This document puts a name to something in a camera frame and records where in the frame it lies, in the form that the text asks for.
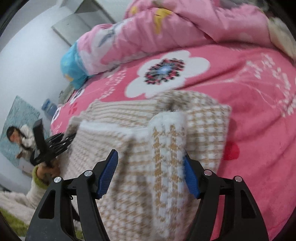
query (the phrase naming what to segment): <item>blue plastic container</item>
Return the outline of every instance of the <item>blue plastic container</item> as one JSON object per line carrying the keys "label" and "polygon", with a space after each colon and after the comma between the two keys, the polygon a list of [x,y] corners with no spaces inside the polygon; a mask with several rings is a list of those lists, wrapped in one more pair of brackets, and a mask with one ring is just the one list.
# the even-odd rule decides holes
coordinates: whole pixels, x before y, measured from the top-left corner
{"label": "blue plastic container", "polygon": [[57,111],[57,105],[55,103],[52,103],[50,99],[47,99],[43,103],[41,109],[44,111],[46,117],[51,120],[55,112]]}

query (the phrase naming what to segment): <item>pink bed sheet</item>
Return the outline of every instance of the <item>pink bed sheet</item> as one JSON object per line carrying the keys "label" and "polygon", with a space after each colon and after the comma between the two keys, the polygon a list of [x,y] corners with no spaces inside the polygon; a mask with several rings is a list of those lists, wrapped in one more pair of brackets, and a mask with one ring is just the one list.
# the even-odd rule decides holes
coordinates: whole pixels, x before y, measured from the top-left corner
{"label": "pink bed sheet", "polygon": [[[170,74],[166,63],[171,64]],[[151,71],[166,74],[162,75],[166,81],[151,79]],[[295,77],[290,61],[267,48],[229,44],[175,50],[93,77],[59,107],[52,131],[64,132],[70,117],[79,115],[95,99],[142,100],[170,89],[206,93],[232,107],[218,175],[243,177],[272,240],[296,206]],[[221,211],[212,238],[219,234]]]}

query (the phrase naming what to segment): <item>blue blanket section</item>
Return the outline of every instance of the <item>blue blanket section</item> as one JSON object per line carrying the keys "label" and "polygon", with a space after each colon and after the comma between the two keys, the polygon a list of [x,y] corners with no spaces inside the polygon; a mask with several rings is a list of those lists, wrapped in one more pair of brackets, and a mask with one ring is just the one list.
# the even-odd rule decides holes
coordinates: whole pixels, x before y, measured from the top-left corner
{"label": "blue blanket section", "polygon": [[76,90],[80,89],[88,79],[88,74],[78,54],[77,42],[72,45],[61,59],[61,70]]}
{"label": "blue blanket section", "polygon": [[18,167],[20,161],[15,158],[15,155],[20,152],[20,148],[17,144],[11,143],[7,139],[7,128],[9,126],[21,128],[25,124],[32,128],[35,121],[38,120],[39,115],[40,112],[38,110],[19,96],[16,96],[0,137],[0,152],[16,167]]}

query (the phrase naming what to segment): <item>blue object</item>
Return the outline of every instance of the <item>blue object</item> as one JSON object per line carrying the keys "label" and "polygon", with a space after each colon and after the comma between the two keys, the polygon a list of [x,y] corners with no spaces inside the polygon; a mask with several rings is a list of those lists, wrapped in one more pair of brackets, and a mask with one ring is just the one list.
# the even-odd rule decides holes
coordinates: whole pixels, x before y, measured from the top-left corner
{"label": "blue object", "polygon": [[109,158],[108,163],[98,180],[99,182],[98,190],[96,192],[98,199],[101,199],[102,196],[107,193],[117,165],[118,165],[118,152],[114,151],[112,156]]}
{"label": "blue object", "polygon": [[77,42],[75,42],[68,52],[61,59],[61,71],[65,78],[70,81],[74,89],[79,90],[88,79],[88,73],[78,54]]}
{"label": "blue object", "polygon": [[2,134],[0,137],[0,152],[15,166],[18,167],[20,160],[15,158],[15,155],[20,152],[18,145],[11,143],[7,136],[6,131],[10,126],[21,128],[23,125],[33,127],[35,121],[39,119],[40,112],[24,101],[19,96],[13,101],[11,109],[3,126]]}
{"label": "blue object", "polygon": [[55,112],[57,111],[57,105],[52,103],[50,99],[46,99],[41,109],[45,112],[48,119],[52,120]]}
{"label": "blue object", "polygon": [[190,166],[190,163],[185,156],[184,160],[184,168],[185,168],[185,181],[189,192],[194,195],[195,198],[200,196],[200,190],[198,188],[198,178],[196,177],[193,169]]}

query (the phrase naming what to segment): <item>metal screw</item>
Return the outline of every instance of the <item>metal screw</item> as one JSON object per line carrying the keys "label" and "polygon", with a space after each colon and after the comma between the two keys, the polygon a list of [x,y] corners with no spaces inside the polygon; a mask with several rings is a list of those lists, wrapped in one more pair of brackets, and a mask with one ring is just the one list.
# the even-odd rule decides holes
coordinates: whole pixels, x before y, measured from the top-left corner
{"label": "metal screw", "polygon": [[86,172],[84,173],[84,175],[85,175],[86,177],[90,177],[90,176],[92,175],[92,171],[86,171]]}
{"label": "metal screw", "polygon": [[206,176],[211,176],[211,175],[212,175],[212,171],[211,171],[211,170],[205,170],[205,171],[204,171],[204,174],[205,174]]}
{"label": "metal screw", "polygon": [[242,182],[242,178],[240,176],[236,176],[234,178],[238,183],[241,183]]}
{"label": "metal screw", "polygon": [[61,180],[62,180],[61,177],[56,177],[56,178],[54,179],[54,182],[55,182],[55,183],[59,183]]}

